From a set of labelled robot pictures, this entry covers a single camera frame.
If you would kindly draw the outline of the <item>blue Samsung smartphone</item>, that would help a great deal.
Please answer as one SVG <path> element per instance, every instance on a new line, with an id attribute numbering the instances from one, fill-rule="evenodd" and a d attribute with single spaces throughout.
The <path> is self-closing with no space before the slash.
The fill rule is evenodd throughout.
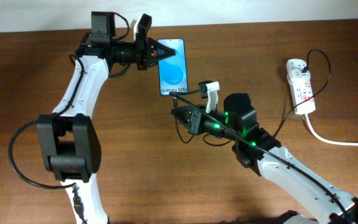
<path id="1" fill-rule="evenodd" d="M 168 96 L 170 92 L 188 92 L 185 41 L 183 39 L 159 39 L 157 42 L 175 51 L 174 56 L 158 63 L 160 94 Z"/>

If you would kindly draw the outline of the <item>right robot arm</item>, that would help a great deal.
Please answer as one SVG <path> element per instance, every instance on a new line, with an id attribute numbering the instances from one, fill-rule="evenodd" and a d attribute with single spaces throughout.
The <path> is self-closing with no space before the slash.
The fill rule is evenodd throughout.
<path id="1" fill-rule="evenodd" d="M 248 94 L 227 96 L 222 113 L 208 105 L 195 105 L 177 93 L 172 96 L 185 103 L 174 106 L 171 113 L 190 134 L 206 133 L 232 141 L 241 165 L 289 193 L 310 212 L 314 223 L 358 223 L 358 198 L 307 168 L 261 128 Z"/>

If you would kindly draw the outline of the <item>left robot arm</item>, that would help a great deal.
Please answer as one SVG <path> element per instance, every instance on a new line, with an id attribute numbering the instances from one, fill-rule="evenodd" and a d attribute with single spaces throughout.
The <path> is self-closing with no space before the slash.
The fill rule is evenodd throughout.
<path id="1" fill-rule="evenodd" d="M 70 84 L 52 114 L 37 123 L 44 166 L 66 190 L 77 223 L 110 222 L 99 196 L 101 145 L 91 119 L 104 82 L 123 74 L 112 74 L 112 66 L 146 70 L 175 55 L 148 37 L 151 16 L 138 18 L 132 42 L 116 37 L 114 17 L 113 12 L 92 12 L 91 31 L 70 57 L 75 66 Z"/>

